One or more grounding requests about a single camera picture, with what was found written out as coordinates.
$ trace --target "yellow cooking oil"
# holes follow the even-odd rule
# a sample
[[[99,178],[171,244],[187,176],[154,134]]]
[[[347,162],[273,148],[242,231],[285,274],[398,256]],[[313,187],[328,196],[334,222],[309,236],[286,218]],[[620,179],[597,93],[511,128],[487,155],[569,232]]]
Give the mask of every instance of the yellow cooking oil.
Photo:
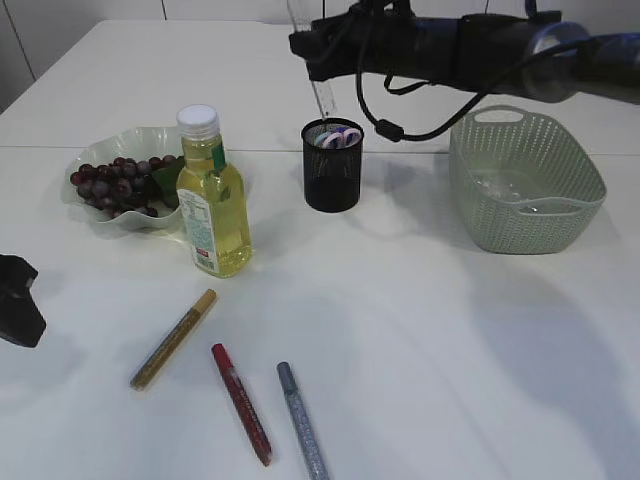
[[[230,277],[253,254],[244,183],[225,159],[217,112],[191,105],[178,113],[185,167],[176,190],[196,266]]]

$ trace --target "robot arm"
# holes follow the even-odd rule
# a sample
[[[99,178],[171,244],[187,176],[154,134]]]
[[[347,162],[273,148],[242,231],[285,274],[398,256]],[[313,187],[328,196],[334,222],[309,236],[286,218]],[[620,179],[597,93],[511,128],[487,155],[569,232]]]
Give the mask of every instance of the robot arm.
[[[492,93],[555,103],[581,91],[640,104],[640,34],[591,37],[580,25],[562,22],[560,12],[537,12],[535,1],[526,3],[527,19],[494,14],[446,19],[416,17],[408,0],[361,0],[343,15],[292,34],[291,51],[306,61],[311,80],[356,74],[365,115],[394,141],[433,138],[457,119],[444,130],[406,135],[368,111],[363,72],[386,75],[385,86],[395,94],[425,84],[477,92],[462,113]],[[394,90],[393,76],[423,81]]]

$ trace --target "white wall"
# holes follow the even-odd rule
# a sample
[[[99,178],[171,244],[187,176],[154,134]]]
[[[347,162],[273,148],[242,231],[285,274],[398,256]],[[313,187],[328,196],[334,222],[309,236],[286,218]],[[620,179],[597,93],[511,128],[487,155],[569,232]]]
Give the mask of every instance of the white wall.
[[[101,20],[164,19],[160,0],[5,1],[37,77]]]
[[[162,0],[4,1],[36,77],[101,20],[164,18]],[[313,16],[320,15],[322,0],[296,1],[307,5]],[[327,12],[329,15],[342,13],[353,1],[326,0]],[[419,15],[458,17],[483,11],[485,0],[413,0],[412,3]],[[489,11],[522,15],[523,4],[524,0],[490,0]],[[566,20],[582,23],[592,33],[640,31],[640,0],[538,0],[538,4],[540,9],[563,10]],[[286,0],[164,0],[164,6],[169,20],[288,23]],[[14,99],[28,83],[25,83],[24,61],[20,61],[21,52],[3,13],[0,12],[0,105],[3,98]]]
[[[33,83],[4,5],[0,3],[0,112]]]

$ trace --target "red marker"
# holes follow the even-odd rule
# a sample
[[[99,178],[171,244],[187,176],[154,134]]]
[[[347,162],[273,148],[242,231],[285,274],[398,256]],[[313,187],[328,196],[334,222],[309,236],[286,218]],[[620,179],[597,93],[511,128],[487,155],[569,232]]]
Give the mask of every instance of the red marker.
[[[258,458],[266,467],[271,463],[271,445],[269,444],[267,434],[264,433],[264,429],[260,424],[260,420],[258,420],[258,415],[256,415],[253,405],[251,405],[251,400],[249,400],[249,396],[242,386],[236,369],[233,367],[233,363],[231,363],[231,359],[222,344],[216,343],[211,348],[211,353],[213,353],[213,358],[215,358],[218,368],[220,369],[220,375],[222,375],[231,400],[233,400],[238,415],[240,415],[242,425],[244,425],[244,429],[247,431],[247,435],[249,435],[251,445],[253,445],[253,449],[256,451]]]

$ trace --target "plastic basket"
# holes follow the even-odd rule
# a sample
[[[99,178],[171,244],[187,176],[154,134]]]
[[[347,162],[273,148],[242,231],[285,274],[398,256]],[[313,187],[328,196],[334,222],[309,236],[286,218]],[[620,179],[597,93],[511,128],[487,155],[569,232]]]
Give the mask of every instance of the plastic basket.
[[[518,119],[482,118],[505,114]],[[510,106],[476,110],[458,122],[450,159],[463,223],[490,252],[559,252],[589,225],[606,195],[595,165],[562,125]]]

